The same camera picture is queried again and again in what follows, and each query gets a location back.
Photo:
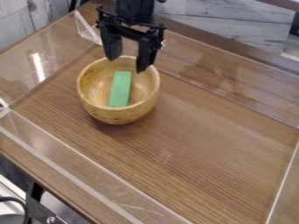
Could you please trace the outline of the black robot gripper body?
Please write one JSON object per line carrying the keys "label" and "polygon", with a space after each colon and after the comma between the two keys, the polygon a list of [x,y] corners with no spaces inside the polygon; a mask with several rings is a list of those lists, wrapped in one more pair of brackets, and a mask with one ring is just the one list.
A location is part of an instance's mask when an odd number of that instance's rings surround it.
{"label": "black robot gripper body", "polygon": [[98,5],[98,30],[101,27],[109,27],[121,38],[137,43],[142,38],[152,39],[157,48],[161,48],[165,26],[153,21],[154,2],[164,3],[165,0],[116,0],[113,10]]}

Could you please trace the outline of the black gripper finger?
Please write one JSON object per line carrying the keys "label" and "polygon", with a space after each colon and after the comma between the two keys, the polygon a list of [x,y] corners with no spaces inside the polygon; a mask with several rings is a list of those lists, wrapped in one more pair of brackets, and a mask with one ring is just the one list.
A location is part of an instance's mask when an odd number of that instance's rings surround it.
{"label": "black gripper finger", "polygon": [[138,41],[138,52],[136,57],[136,72],[141,73],[153,63],[157,53],[157,45],[149,38]]}
{"label": "black gripper finger", "polygon": [[114,60],[122,53],[121,36],[109,27],[100,28],[100,37],[104,47],[105,56],[109,60]]}

